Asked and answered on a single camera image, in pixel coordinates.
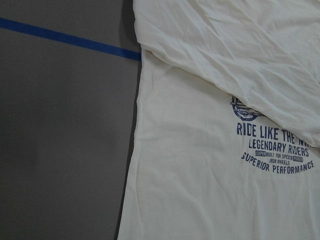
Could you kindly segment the cream long-sleeve printed shirt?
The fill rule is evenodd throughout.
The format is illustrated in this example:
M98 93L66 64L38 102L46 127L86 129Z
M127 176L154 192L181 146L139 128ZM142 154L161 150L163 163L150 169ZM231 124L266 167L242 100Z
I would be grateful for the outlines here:
M320 3L135 0L120 240L320 237Z

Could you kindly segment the blue tape grid lines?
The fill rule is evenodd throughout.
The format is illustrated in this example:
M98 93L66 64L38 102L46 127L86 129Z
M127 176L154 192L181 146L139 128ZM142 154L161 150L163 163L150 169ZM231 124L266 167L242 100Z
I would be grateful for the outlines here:
M22 34L27 34L43 39L48 39L68 45L73 45L93 51L98 51L101 53L109 54L109 55L114 55L126 59L131 59L135 61L142 61L142 56L141 53L124 49L121 47L105 44L102 42L46 29L43 27L38 27L14 20L9 20L6 18L0 18L0 27L2 29L22 33Z

